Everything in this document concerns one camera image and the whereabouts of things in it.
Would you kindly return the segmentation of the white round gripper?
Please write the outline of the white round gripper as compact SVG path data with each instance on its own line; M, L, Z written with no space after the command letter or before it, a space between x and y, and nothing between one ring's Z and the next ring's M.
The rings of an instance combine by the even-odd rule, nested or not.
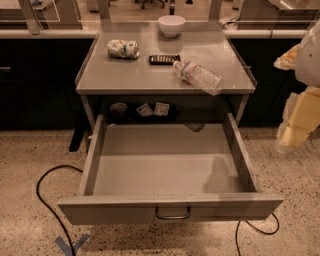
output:
M299 149L320 126L320 20L274 66L295 69L296 79L308 85L304 92L290 94L277 131L276 149L287 154Z

